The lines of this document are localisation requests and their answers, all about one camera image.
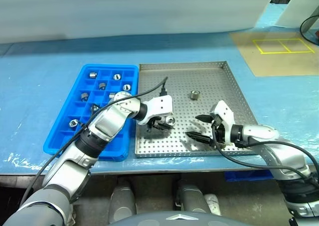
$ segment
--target black wire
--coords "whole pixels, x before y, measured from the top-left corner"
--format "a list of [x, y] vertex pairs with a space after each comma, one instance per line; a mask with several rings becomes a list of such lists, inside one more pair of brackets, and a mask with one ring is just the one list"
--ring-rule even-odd
[[312, 41], [312, 40], [310, 40], [310, 39], [307, 39], [307, 38], [305, 37], [305, 35], [303, 34], [303, 32], [302, 32], [302, 27], [303, 27], [304, 23], [305, 23], [307, 20], [309, 20], [309, 19], [311, 19], [311, 18], [314, 18], [314, 17], [319, 17], [319, 15], [313, 15], [313, 16], [308, 17], [306, 20], [304, 20], [303, 23], [301, 23], [301, 25], [300, 25], [300, 27], [299, 27], [299, 32], [300, 32], [301, 36], [302, 36], [305, 40], [311, 42], [312, 44], [319, 45], [319, 43], [317, 43], [317, 42], [315, 42], [315, 41]]
[[118, 103], [118, 102], [120, 102], [120, 101], [123, 101], [123, 100], [128, 100], [128, 99], [140, 97], [140, 96], [149, 94], [149, 93], [151, 93], [152, 91], [155, 91], [155, 90], [156, 90], [157, 88], [159, 88], [161, 85], [165, 85], [165, 83], [166, 83], [166, 81], [167, 81], [167, 78], [168, 78], [168, 77], [165, 77], [164, 80], [162, 80], [159, 84], [157, 84], [155, 87], [153, 87], [153, 88], [150, 89], [150, 90], [147, 90], [147, 91], [145, 91], [145, 92], [143, 92], [143, 93], [140, 93], [140, 94], [137, 94], [137, 95], [131, 95], [131, 96], [128, 96], [128, 97], [119, 99], [119, 100], [112, 101], [111, 103], [109, 103], [109, 104], [103, 106], [102, 108], [100, 108], [97, 112], [95, 112], [95, 113], [90, 117], [90, 119], [88, 120], [88, 122], [86, 122], [85, 126], [88, 127], [89, 124], [92, 122], [92, 120], [93, 120], [99, 113], [101, 113], [103, 110], [107, 109], [107, 108], [110, 107], [111, 105], [113, 105], [113, 104], [115, 104], [115, 103]]
[[317, 176], [319, 177], [319, 165], [318, 165], [317, 160], [314, 158], [314, 156], [311, 153], [309, 153], [307, 150], [305, 150], [304, 148], [301, 148], [297, 145], [294, 145], [294, 144], [291, 144], [288, 142], [283, 142], [283, 141], [263, 141], [263, 142], [256, 142], [256, 143], [246, 145], [246, 147], [253, 147], [253, 146], [265, 145], [265, 144], [287, 145], [287, 146], [290, 146], [290, 147], [295, 148], [297, 150], [300, 150], [301, 152], [303, 152], [305, 155], [307, 155], [311, 159], [311, 161], [313, 162], [315, 169], [317, 171]]
[[106, 108], [110, 107], [111, 105], [118, 103], [119, 101], [123, 101], [123, 100], [128, 100], [128, 99], [132, 99], [132, 98], [136, 98], [136, 97], [140, 97], [146, 94], [151, 93], [152, 91], [155, 91], [157, 88], [159, 88], [161, 85], [165, 85], [166, 81], [167, 81], [168, 77], [165, 77], [164, 80], [162, 80], [158, 85], [156, 85], [155, 87], [153, 87], [150, 90], [147, 90], [143, 93], [137, 94], [137, 95], [132, 95], [129, 97], [125, 97], [119, 100], [115, 100], [112, 101], [111, 103], [107, 104], [106, 106], [103, 106], [102, 108], [100, 108], [97, 112], [95, 112], [93, 115], [91, 115], [90, 119], [88, 120], [88, 122], [86, 122], [84, 125], [82, 125], [82, 129], [80, 129], [61, 149], [58, 150], [58, 152], [56, 152], [43, 166], [42, 168], [38, 171], [38, 173], [34, 176], [33, 180], [29, 183], [28, 187], [26, 188], [23, 197], [21, 199], [20, 202], [20, 207], [23, 205], [23, 203], [25, 202], [30, 190], [32, 189], [32, 186], [34, 185], [35, 181], [39, 178], [39, 176], [42, 174], [42, 172], [45, 170], [45, 168], [52, 162], [52, 160], [55, 159], [55, 157], [57, 157], [62, 151], [66, 150], [66, 148], [74, 141], [76, 140], [76, 138], [80, 135], [80, 133], [82, 133], [83, 129], [87, 128], [88, 125], [92, 122], [92, 120], [103, 110], [105, 110]]
[[245, 162], [242, 162], [242, 161], [239, 161], [239, 160], [235, 160], [234, 158], [228, 156], [227, 154], [225, 154], [220, 146], [219, 146], [219, 143], [217, 142], [216, 140], [216, 127], [213, 125], [212, 127], [212, 132], [213, 132], [213, 141], [214, 141], [214, 144], [216, 146], [216, 149], [219, 151], [219, 153], [224, 156], [226, 159], [236, 163], [236, 164], [239, 164], [239, 165], [243, 165], [243, 166], [246, 166], [246, 167], [250, 167], [250, 168], [256, 168], [256, 169], [264, 169], [264, 170], [289, 170], [289, 171], [292, 171], [292, 172], [295, 172], [296, 174], [298, 174], [300, 177], [302, 177], [304, 180], [307, 179], [308, 177], [306, 175], [304, 175], [303, 173], [301, 173], [300, 171], [292, 168], [292, 167], [288, 167], [288, 166], [267, 166], [267, 165], [255, 165], [255, 164], [249, 164], [249, 163], [245, 163]]

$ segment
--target perforated metal tray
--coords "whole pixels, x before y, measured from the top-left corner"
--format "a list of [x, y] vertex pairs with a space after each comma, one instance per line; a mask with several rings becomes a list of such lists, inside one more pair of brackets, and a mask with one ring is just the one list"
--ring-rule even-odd
[[[185, 132], [196, 131], [212, 137], [210, 124], [196, 120], [195, 116], [208, 114], [219, 100], [224, 100], [232, 109], [236, 123], [257, 123], [226, 61], [140, 64], [139, 92], [154, 87], [166, 76], [166, 90], [173, 97], [175, 127], [171, 131], [153, 129], [149, 133], [145, 126], [137, 126], [137, 157], [218, 155], [208, 145], [188, 138]], [[197, 101], [189, 97], [192, 90], [201, 92]], [[159, 90], [154, 91], [143, 96], [142, 101], [158, 95]], [[224, 150], [233, 155], [253, 154], [235, 146], [227, 146]]]

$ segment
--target hex nut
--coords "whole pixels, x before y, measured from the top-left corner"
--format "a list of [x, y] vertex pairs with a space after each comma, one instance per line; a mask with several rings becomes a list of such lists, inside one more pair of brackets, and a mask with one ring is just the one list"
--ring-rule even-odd
[[92, 71], [92, 72], [90, 72], [89, 76], [91, 79], [95, 79], [98, 76], [98, 73]]
[[120, 75], [120, 74], [115, 74], [115, 75], [113, 76], [113, 79], [114, 79], [114, 80], [120, 80], [120, 79], [121, 79], [121, 75]]
[[99, 109], [100, 109], [100, 107], [98, 107], [98, 106], [95, 105], [95, 104], [92, 104], [92, 106], [91, 106], [91, 111], [97, 112]]
[[99, 89], [100, 89], [100, 90], [105, 90], [105, 88], [106, 88], [106, 83], [101, 82], [101, 83], [99, 84]]
[[89, 94], [84, 92], [81, 94], [81, 101], [88, 101]]
[[123, 90], [130, 91], [131, 90], [131, 85], [129, 85], [129, 84], [123, 85]]
[[74, 119], [74, 120], [71, 120], [69, 122], [69, 126], [70, 126], [70, 128], [74, 128], [78, 125], [78, 123], [79, 123], [79, 121], [77, 119]]
[[191, 98], [192, 100], [198, 100], [199, 95], [200, 95], [200, 91], [199, 91], [199, 90], [192, 90], [192, 91], [190, 92], [190, 98]]

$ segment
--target blue plastic tray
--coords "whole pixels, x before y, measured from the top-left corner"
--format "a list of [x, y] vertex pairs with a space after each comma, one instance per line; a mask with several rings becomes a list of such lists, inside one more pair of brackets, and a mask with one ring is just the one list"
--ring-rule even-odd
[[[90, 72], [97, 72], [97, 77], [91, 79]], [[121, 80], [114, 80], [114, 74], [120, 74]], [[137, 93], [139, 70], [135, 65], [84, 65], [78, 75], [55, 123], [43, 145], [43, 150], [55, 154], [79, 129], [70, 128], [69, 122], [77, 119], [86, 123], [91, 115], [90, 107], [93, 103], [105, 106], [109, 102], [109, 94], [122, 91], [123, 85], [130, 84], [132, 95]], [[99, 84], [106, 83], [106, 89], [100, 90]], [[81, 101], [81, 93], [88, 93], [87, 102]], [[100, 160], [122, 161], [127, 157], [132, 120], [127, 120], [122, 130], [100, 154]]]

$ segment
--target silver cylindrical part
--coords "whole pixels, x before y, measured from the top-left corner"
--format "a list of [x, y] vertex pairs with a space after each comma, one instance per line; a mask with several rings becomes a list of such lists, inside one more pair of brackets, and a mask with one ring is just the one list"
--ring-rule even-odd
[[84, 92], [81, 94], [81, 101], [88, 101], [89, 94]]
[[199, 95], [200, 95], [200, 91], [198, 91], [198, 90], [192, 90], [192, 91], [190, 92], [190, 98], [191, 98], [192, 100], [198, 100]]
[[98, 73], [92, 71], [90, 72], [89, 76], [91, 79], [95, 79], [98, 76]]
[[99, 84], [99, 89], [100, 89], [100, 90], [105, 90], [105, 88], [106, 88], [106, 83], [101, 82], [101, 83]]

